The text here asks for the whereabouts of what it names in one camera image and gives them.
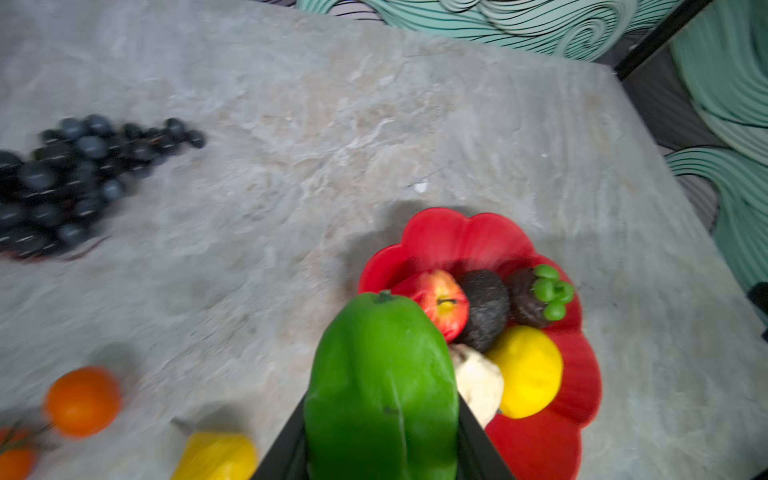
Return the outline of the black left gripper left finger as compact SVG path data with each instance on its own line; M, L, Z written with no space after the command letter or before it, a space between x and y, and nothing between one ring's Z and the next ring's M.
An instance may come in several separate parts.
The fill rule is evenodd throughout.
M307 480L307 437L301 398L252 480Z

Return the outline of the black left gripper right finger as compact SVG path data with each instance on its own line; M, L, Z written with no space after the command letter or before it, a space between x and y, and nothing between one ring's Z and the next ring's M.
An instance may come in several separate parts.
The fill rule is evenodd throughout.
M459 397L457 458L457 480L515 480L462 397Z

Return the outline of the red flower-shaped fruit bowl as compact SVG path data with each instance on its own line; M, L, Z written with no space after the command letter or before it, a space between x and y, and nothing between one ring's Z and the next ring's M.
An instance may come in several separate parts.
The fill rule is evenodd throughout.
M506 277L553 260L539 254L512 220L494 213L465 216L449 208L428 208L406 223L400 240L365 264L358 292L390 290L430 269L461 275L492 270ZM486 433L512 475L518 479L574 479L582 457L581 434L597 416L602 379L596 355L582 332L578 298L563 320L545 329L564 360L561 388L553 401L531 417L496 416Z

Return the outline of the beige garlic bulb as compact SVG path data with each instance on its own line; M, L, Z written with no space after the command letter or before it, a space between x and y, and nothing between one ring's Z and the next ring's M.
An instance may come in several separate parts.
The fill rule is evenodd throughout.
M449 346L458 392L478 424L485 429L497 415L504 380L499 367L463 344Z

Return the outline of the large yellow lemon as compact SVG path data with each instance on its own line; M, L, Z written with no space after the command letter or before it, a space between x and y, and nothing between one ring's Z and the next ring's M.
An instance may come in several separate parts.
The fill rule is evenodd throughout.
M503 377L500 411L506 417L524 419L535 415L560 391L563 357L542 330L522 325L510 327L486 356L498 366Z

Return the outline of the green lime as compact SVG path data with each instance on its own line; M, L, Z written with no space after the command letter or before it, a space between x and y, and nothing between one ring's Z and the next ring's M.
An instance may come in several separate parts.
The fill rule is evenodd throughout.
M443 334L413 300L354 297L325 330L304 398L312 479L453 479L459 393Z

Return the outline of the dark avocado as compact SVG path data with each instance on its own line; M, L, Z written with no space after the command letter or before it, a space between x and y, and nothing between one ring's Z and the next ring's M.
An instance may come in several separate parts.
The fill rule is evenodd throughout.
M455 342L484 353L506 328L510 313L507 287L491 270L469 271L458 283L469 301L469 316Z

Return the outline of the red apple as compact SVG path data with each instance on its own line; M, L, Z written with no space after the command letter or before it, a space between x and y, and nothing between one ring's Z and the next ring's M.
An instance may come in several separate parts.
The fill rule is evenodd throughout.
M469 300L454 277L432 270L416 277L412 299L442 333L447 343L458 338L469 319Z

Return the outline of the dark purple fig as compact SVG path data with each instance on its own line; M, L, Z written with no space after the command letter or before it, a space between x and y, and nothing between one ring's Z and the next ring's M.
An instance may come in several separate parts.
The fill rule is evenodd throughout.
M564 320L575 298L571 283L548 264L516 270L504 279L514 322L545 329Z

